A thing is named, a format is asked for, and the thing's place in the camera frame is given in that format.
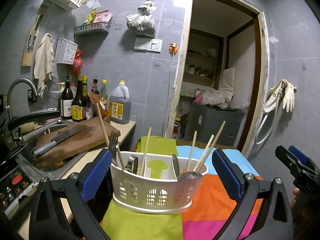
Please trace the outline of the person's right hand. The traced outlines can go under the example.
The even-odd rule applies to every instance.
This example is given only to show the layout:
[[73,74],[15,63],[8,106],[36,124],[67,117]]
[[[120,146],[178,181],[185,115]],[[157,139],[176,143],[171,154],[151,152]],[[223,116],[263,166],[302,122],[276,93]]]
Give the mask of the person's right hand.
[[292,194],[294,195],[294,198],[290,203],[291,210],[293,210],[296,206],[302,204],[304,198],[304,193],[298,188],[295,188],[292,191]]

